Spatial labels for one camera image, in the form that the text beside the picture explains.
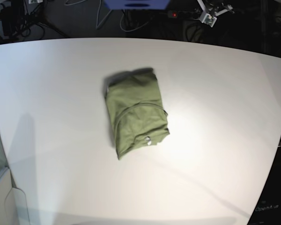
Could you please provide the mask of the black power strip red light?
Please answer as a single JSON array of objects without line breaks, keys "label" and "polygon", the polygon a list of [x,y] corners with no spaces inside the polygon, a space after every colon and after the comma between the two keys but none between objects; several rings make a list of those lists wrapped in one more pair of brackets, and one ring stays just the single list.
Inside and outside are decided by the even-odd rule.
[{"label": "black power strip red light", "polygon": [[167,16],[170,19],[182,19],[186,14],[187,12],[185,11],[173,11],[173,10],[167,11]]}]

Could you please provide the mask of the white bin at left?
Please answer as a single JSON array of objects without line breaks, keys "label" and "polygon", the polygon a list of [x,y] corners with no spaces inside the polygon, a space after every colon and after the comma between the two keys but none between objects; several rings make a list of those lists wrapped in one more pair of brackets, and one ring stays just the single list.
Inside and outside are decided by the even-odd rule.
[{"label": "white bin at left", "polygon": [[30,218],[24,192],[12,186],[11,172],[0,169],[0,225],[29,225]]}]

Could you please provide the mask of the black OpenArm labelled box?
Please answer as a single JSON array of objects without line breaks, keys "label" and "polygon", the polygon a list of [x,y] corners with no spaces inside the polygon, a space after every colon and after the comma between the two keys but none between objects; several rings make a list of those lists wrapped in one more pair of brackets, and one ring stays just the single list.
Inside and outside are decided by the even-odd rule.
[{"label": "black OpenArm labelled box", "polygon": [[281,225],[281,147],[248,224]]}]

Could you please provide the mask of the green T-shirt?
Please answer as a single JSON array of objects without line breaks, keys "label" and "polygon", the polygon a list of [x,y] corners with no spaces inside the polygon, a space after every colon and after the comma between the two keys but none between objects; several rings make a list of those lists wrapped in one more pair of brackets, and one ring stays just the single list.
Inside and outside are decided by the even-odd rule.
[{"label": "green T-shirt", "polygon": [[135,149],[157,145],[170,134],[153,68],[106,77],[104,99],[118,159]]}]

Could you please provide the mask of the blue box overhead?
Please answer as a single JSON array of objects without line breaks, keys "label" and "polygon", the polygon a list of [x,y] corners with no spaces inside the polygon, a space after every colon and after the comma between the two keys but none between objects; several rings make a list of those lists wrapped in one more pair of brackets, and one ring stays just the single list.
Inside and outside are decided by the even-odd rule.
[{"label": "blue box overhead", "polygon": [[167,7],[170,0],[105,0],[105,4],[109,9],[152,9],[163,10]]}]

